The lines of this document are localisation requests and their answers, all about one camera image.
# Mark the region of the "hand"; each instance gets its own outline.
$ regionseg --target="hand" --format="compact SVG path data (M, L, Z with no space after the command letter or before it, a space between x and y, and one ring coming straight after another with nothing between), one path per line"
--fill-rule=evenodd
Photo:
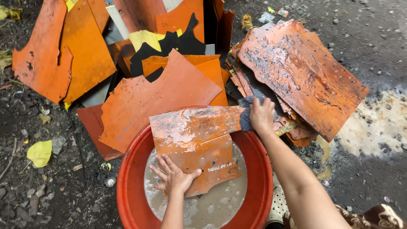
M275 134L273 131L274 115L276 113L274 106L275 103L269 98L263 99L263 106L260 105L258 98L253 98L253 103L250 104L250 122L257 134Z
M164 182L163 185L153 185L153 188L164 190L169 196L172 194L184 195L191 186L192 181L202 173L201 169L194 170L190 174L183 173L183 171L166 154L163 156L157 154L155 158L167 174L163 173L153 165L150 165L150 169Z

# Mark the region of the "white sandal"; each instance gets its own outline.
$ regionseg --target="white sandal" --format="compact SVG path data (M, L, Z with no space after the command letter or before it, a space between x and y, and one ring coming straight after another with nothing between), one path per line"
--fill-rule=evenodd
M287 202L285 200L284 192L278 181L275 173L273 173L273 202L271 204L270 214L267 219L266 226L273 223L283 223L282 216L288 211Z

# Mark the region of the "patterned fabric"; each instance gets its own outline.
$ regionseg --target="patterned fabric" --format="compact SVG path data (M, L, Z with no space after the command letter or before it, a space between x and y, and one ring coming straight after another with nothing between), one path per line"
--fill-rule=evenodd
M378 205L369 211L357 215L352 214L340 206L336 208L353 229L407 229L404 222L388 205ZM284 229L296 229L290 212L283 215Z

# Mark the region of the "puddle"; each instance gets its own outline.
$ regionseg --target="puddle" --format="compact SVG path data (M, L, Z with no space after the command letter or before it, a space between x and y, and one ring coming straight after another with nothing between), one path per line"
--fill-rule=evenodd
M162 221L167 208L167 197L164 191L152 188L160 183L160 178L149 168L158 167L154 155L155 148L147 161L144 174L144 191L147 202L154 215ZM184 200L184 228L216 229L227 224L243 204L247 188L247 170L242 152L235 143L232 145L232 158L237 161L241 177L214 186L207 194Z
M407 146L405 95L392 90L382 94L380 100L363 100L338 132L348 152L382 157L390 151L403 152L401 145Z

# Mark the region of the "dark dirt ground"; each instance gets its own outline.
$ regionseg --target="dark dirt ground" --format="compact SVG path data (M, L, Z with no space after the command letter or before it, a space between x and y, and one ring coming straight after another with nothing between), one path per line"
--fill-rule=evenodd
M284 7L290 11L286 20L303 20L308 29L318 33L326 46L331 42L335 44L333 56L371 89L369 97L395 86L406 89L407 2L404 0L369 0L368 4L359 0L269 0L267 4L263 0L225 1L225 8L236 13L232 45L246 34L240 25L244 14L252 15L254 26L262 26L258 18L268 6L274 10ZM0 28L0 50L21 49L30 38L42 1L22 0L19 5L17 0L6 0L0 4L24 10L20 21ZM338 24L333 24L335 18L339 19ZM116 206L116 189L104 184L107 177L117 176L120 159L111 161L112 171L101 172L99 166L103 159L75 113L80 105L66 112L8 78L13 79L10 67L0 75L0 87L13 84L13 87L0 91L1 172L10 159L14 138L18 140L18 152L0 180L0 228L122 227ZM50 109L51 123L42 125L37 117L41 107ZM22 143L22 129L29 134L27 145ZM28 148L37 141L56 136L67 140L61 153L52 155L43 169L29 165L23 171L28 163ZM316 144L313 146L312 150L321 150ZM295 149L302 158L305 151ZM395 212L407 219L406 156L404 151L383 158L356 157L338 143L328 162L333 172L326 189L336 204L351 206L355 213L385 203L383 197L388 196ZM73 171L73 167L79 164L83 169ZM42 184L46 184L46 194L39 199L38 213L29 217L26 214L30 205L27 193Z

